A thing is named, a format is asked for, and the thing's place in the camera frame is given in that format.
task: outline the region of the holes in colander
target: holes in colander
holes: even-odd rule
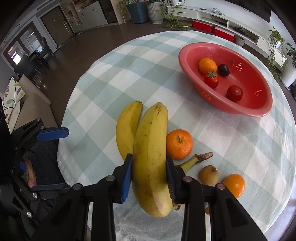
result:
[[[204,91],[202,92],[202,95],[203,95],[204,98],[206,98],[208,100],[211,99],[211,97],[207,93],[205,93]]]
[[[242,71],[242,63],[238,63],[238,64],[236,65],[236,69],[237,69],[238,71]]]
[[[261,92],[262,92],[262,90],[256,90],[256,91],[255,91],[255,96],[258,97],[258,96],[260,95]]]
[[[212,58],[213,57],[213,55],[211,54],[211,52],[209,51],[208,53],[207,53],[207,58]]]

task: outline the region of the bolt head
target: bolt head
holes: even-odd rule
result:
[[[114,181],[115,177],[113,175],[106,176],[108,182]]]
[[[217,188],[220,190],[224,190],[225,189],[225,185],[223,183],[218,183],[217,184]]]
[[[191,182],[192,181],[192,177],[190,177],[190,176],[185,176],[185,177],[183,177],[183,180],[185,181],[185,182]]]
[[[74,184],[73,189],[77,191],[77,190],[79,190],[81,187],[82,187],[81,184],[76,183],[76,184]]]

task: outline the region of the white tv cabinet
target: white tv cabinet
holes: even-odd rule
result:
[[[168,6],[169,14],[172,11],[171,6]],[[270,35],[269,29],[264,30],[263,32],[259,33],[258,31],[252,29],[251,27],[245,25],[244,23],[233,19],[227,16],[221,16],[217,13],[213,13],[209,10],[201,10],[198,7],[190,7],[190,6],[182,6],[182,8],[174,8],[175,12],[174,15],[183,18],[195,19],[201,22],[210,23],[215,26],[219,26],[220,28],[227,29],[229,32],[234,33],[235,36],[239,36],[245,40],[245,44],[255,49],[257,52],[262,54],[264,57],[268,57],[270,55],[270,50],[268,46],[268,35]],[[245,36],[233,28],[243,28],[244,31],[247,33],[248,36]],[[280,50],[276,49],[275,52],[275,61],[277,63],[277,67],[281,68],[287,58],[284,54],[280,52]]]

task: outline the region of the cherry tomato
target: cherry tomato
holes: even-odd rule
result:
[[[204,75],[204,82],[212,89],[215,89],[219,84],[218,75],[216,75],[214,71],[208,72]]]
[[[242,99],[242,89],[236,85],[232,85],[228,88],[227,95],[232,101],[239,101]]]

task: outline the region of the red colander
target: red colander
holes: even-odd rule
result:
[[[230,75],[219,75],[219,85],[212,89],[204,83],[204,74],[199,70],[198,63],[202,58],[210,58],[218,65],[226,64]],[[252,117],[262,117],[272,107],[272,95],[268,83],[260,71],[239,53],[221,45],[212,43],[193,43],[185,46],[179,53],[179,63],[193,82],[200,95],[212,106],[231,113]],[[237,85],[243,90],[243,97],[233,102],[227,97],[227,89]]]

